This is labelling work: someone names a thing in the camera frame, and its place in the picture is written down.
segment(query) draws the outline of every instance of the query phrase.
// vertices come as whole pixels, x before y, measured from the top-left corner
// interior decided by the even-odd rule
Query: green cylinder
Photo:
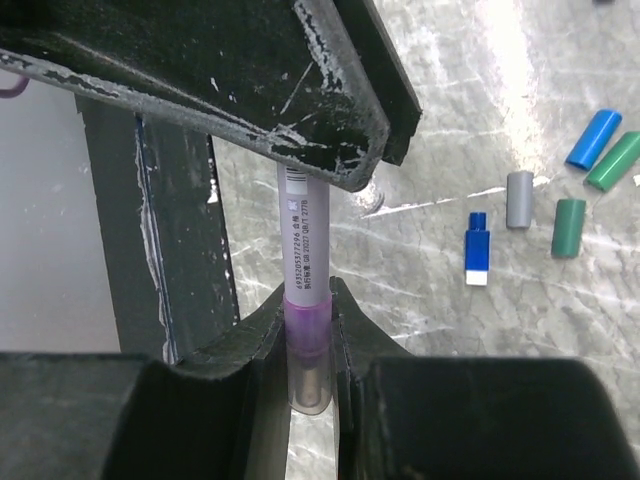
[[[607,192],[640,157],[640,132],[627,132],[587,176],[587,183]]]
[[[577,198],[563,198],[556,205],[551,255],[558,258],[575,258],[580,253],[580,239],[584,225],[587,202]]]

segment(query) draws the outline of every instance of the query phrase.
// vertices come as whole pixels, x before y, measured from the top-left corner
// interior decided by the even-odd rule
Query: gray surface
[[[640,1],[377,4],[425,114],[403,167],[332,192],[334,273],[416,354],[584,358],[640,445],[640,166],[603,195],[564,165],[595,110],[625,115],[613,141],[640,127]],[[282,281],[275,165],[223,142],[217,153],[246,314]],[[522,169],[535,174],[535,218],[507,231],[506,176]],[[569,196],[588,201],[582,254],[554,260],[555,203]],[[484,289],[464,285],[472,210],[492,233]],[[289,478],[333,477],[330,413],[294,416]]]
[[[119,351],[73,94],[31,82],[0,125],[0,351]]]
[[[529,228],[533,220],[533,172],[507,175],[507,228]]]

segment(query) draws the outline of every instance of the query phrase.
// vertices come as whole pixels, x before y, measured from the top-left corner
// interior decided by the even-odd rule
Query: blue cylinder
[[[471,212],[469,214],[469,230],[486,230],[487,214],[484,212]]]
[[[598,110],[567,157],[566,163],[589,171],[622,121],[615,110]]]

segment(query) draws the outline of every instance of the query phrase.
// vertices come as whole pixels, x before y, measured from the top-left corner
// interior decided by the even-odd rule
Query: pen
[[[331,401],[329,185],[278,165],[289,403],[308,415]]]

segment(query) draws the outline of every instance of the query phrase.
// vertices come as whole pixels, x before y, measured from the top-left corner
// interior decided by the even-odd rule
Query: scratched metal surface
[[[413,353],[582,357],[640,450],[640,165],[602,195],[563,164],[598,108],[620,109],[621,131],[640,128],[640,1],[378,7],[425,114],[403,167],[380,165],[359,194],[333,191],[334,273]],[[246,314],[282,280],[275,165],[222,142],[218,156]],[[504,225],[506,176],[519,169],[536,177],[527,232]],[[567,196],[587,200],[587,218],[580,257],[559,261],[549,248]],[[485,289],[463,282],[472,210],[490,218]],[[333,478],[331,428],[331,412],[294,416],[288,478]]]

